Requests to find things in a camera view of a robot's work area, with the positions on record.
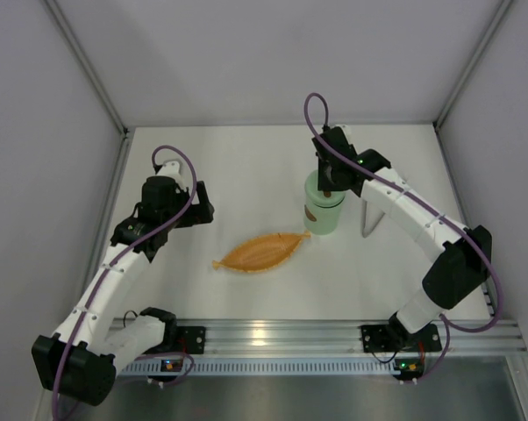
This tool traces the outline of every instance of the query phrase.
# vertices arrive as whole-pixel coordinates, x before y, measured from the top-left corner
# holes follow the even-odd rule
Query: orange leaf-shaped object
[[[263,272],[282,264],[299,247],[310,232],[292,234],[278,232],[249,239],[233,249],[221,261],[213,261],[213,268],[221,267],[245,273]]]

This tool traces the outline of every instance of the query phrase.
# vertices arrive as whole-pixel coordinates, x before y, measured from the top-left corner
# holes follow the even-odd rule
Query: white wall
[[[0,2],[0,420],[30,419],[30,354],[75,302],[116,130],[39,0]]]
[[[431,122],[498,0],[59,0],[122,119]]]
[[[441,134],[468,216],[493,233],[506,312],[528,346],[528,0],[514,5]]]

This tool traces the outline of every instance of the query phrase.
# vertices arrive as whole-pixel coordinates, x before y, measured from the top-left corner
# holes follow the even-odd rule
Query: metal floor plate
[[[81,405],[73,421],[524,419],[505,360],[496,357],[445,360],[417,386],[379,375],[195,376],[164,389],[122,382],[100,406]]]

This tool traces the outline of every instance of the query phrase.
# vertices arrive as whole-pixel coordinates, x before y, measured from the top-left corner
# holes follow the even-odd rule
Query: green cylinder
[[[346,193],[343,191],[319,191],[318,171],[315,170],[305,181],[304,223],[309,231],[316,235],[326,235],[338,226],[342,203]]]

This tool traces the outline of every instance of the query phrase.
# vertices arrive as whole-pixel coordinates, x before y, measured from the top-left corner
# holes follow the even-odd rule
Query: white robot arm
[[[369,173],[394,183],[403,191],[396,191],[349,167],[315,138],[313,143],[318,156],[318,189],[351,190],[361,199],[379,207],[414,239],[432,263],[422,281],[422,288],[390,318],[387,325],[389,338],[384,348],[398,351],[410,343],[414,335],[433,319],[452,309],[486,281],[488,270],[463,237],[440,221],[444,214],[434,217],[407,195],[410,192],[420,197],[382,155],[372,149],[357,154],[348,143],[343,127],[325,126],[323,129],[320,137],[331,149],[359,164]],[[460,222],[446,219],[463,230],[490,260],[492,237],[484,227],[478,226],[470,230]]]
[[[198,182],[198,204],[190,205],[173,226],[141,242],[112,266],[116,256],[167,222],[189,199],[179,161],[167,161],[156,171],[156,176],[149,177],[144,183],[141,202],[137,203],[133,214],[117,225],[103,263],[78,304],[52,337],[39,336],[34,342],[32,357],[45,389],[52,390],[61,352],[81,317],[81,327],[69,344],[71,351],[62,373],[60,393],[85,403],[100,404],[110,392],[118,373],[141,354],[149,353],[155,347],[157,352],[170,351],[175,345],[175,315],[154,308],[141,311],[126,328],[108,336],[130,287],[167,242],[170,230],[208,224],[213,220],[213,207],[205,186]],[[89,303],[93,294],[94,300]]]

